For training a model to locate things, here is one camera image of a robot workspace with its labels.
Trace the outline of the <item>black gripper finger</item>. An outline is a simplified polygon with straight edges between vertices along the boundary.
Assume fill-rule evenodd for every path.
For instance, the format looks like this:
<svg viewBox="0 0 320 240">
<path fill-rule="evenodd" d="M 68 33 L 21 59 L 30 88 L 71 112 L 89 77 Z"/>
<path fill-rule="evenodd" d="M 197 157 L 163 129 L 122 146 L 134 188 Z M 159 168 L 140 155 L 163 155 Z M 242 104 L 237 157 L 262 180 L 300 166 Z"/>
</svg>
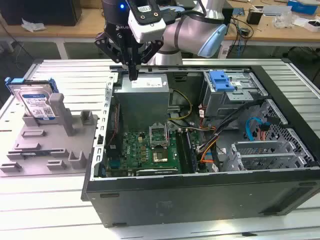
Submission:
<svg viewBox="0 0 320 240">
<path fill-rule="evenodd" d="M 134 80 L 134 62 L 130 53 L 129 45 L 122 32 L 115 34 L 115 41 L 110 42 L 110 37 L 106 32 L 101 32 L 94 41 L 95 45 L 110 57 L 115 63 L 121 63 L 122 67 L 128 71 L 129 80 Z"/>
<path fill-rule="evenodd" d="M 134 80 L 137 80 L 141 64 L 146 64 L 163 46 L 163 40 L 153 40 L 150 43 L 134 44 Z"/>
</svg>

